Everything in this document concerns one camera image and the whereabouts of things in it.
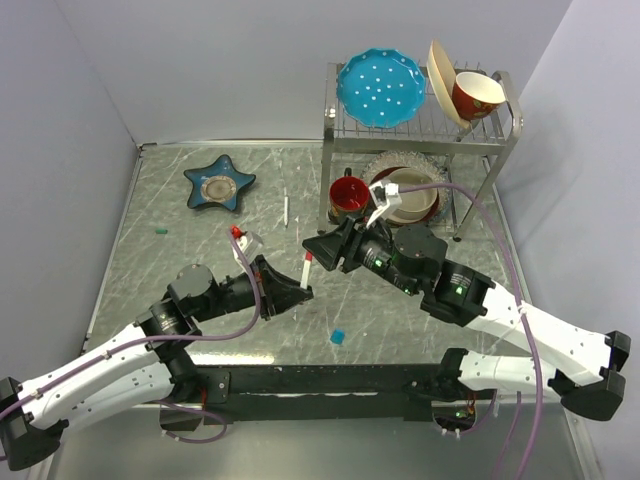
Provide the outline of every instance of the white wall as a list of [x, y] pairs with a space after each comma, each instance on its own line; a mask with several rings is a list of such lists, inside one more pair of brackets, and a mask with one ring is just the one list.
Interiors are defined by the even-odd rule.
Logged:
[[78, 355], [136, 150], [53, 0], [0, 2], [0, 70], [0, 377], [21, 380]]
[[136, 142], [320, 138], [326, 64], [371, 46], [524, 87], [570, 0], [57, 0]]
[[[538, 306], [640, 339], [640, 4], [574, 0], [520, 99], [500, 191]], [[638, 478], [637, 344], [624, 403], [590, 431], [606, 478]]]

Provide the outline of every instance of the metal shelf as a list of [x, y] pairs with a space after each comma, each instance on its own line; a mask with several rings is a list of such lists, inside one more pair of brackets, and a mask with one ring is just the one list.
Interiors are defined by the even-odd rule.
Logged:
[[[431, 82], [427, 82], [424, 104], [410, 121], [392, 128], [370, 128], [347, 115], [336, 97], [337, 76], [343, 66], [341, 63], [330, 63], [327, 68], [318, 231], [326, 231], [328, 228], [331, 165], [336, 154], [378, 154], [389, 150], [422, 152], [444, 156], [449, 171], [451, 161], [457, 154], [477, 155], [479, 159], [485, 156], [495, 157], [476, 198], [482, 201], [492, 192], [496, 177], [522, 130], [522, 112], [507, 72], [497, 71], [492, 75], [504, 89], [506, 109], [495, 110], [488, 117], [473, 122], [468, 129], [460, 128], [446, 117], [438, 104]], [[421, 70], [428, 79], [427, 69], [421, 67]], [[464, 68], [456, 68], [456, 71], [485, 73], [480, 65], [476, 68], [465, 65]], [[500, 118], [500, 112], [505, 110], [511, 116], [511, 130], [506, 137], [502, 129], [504, 123]], [[462, 238], [475, 210], [473, 207], [469, 208], [459, 225], [455, 212], [449, 217], [454, 237]]]

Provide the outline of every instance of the red mug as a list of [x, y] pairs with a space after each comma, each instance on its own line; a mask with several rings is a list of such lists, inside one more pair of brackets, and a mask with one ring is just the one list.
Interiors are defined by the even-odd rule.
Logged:
[[369, 187], [365, 182], [351, 175], [351, 169], [337, 179], [329, 188], [331, 215], [342, 222], [349, 213], [364, 213], [369, 204]]
[[472, 121], [489, 115], [506, 97], [502, 86], [493, 78], [477, 72], [460, 72], [453, 84], [451, 100], [458, 115]]

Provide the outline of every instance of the star-shaped dish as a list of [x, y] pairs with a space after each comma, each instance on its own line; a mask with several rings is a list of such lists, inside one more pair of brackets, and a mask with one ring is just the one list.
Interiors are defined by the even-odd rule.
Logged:
[[221, 205], [234, 211], [238, 206], [238, 195], [256, 180], [255, 175], [239, 172], [229, 155], [222, 155], [208, 167], [184, 171], [193, 184], [187, 207], [212, 207]]

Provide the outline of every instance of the marble tabletop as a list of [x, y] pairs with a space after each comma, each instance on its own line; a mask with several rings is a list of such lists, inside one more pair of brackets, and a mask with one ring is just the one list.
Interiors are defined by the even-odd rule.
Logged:
[[[257, 176], [236, 212], [222, 208], [187, 208], [191, 184], [183, 171], [209, 165], [229, 155], [235, 167]], [[237, 144], [145, 147], [131, 202], [99, 299], [88, 347], [108, 340], [162, 298], [178, 271], [206, 264], [217, 280], [241, 273], [225, 228], [236, 224], [257, 232], [262, 253], [278, 271], [293, 278], [302, 272], [304, 238], [316, 235], [320, 180], [320, 143]], [[362, 158], [336, 162], [354, 173]], [[454, 181], [477, 188], [484, 176], [478, 158], [456, 157]], [[283, 223], [283, 190], [290, 196], [290, 221]], [[459, 212], [466, 201], [456, 197]], [[498, 218], [493, 199], [487, 201]], [[156, 229], [167, 229], [164, 235]], [[449, 243], [448, 257], [475, 268], [509, 288], [504, 262], [479, 216], [460, 243]], [[419, 309], [420, 297], [407, 297], [365, 269], [350, 274], [312, 266], [315, 298], [295, 310], [260, 321], [246, 335], [226, 342], [196, 342], [189, 347], [198, 364], [364, 364], [437, 363], [449, 347], [485, 352], [495, 339], [448, 325]], [[200, 324], [204, 334], [233, 332], [251, 318], [250, 309]], [[329, 341], [334, 329], [345, 334], [342, 345]], [[520, 354], [500, 343], [498, 354]]]

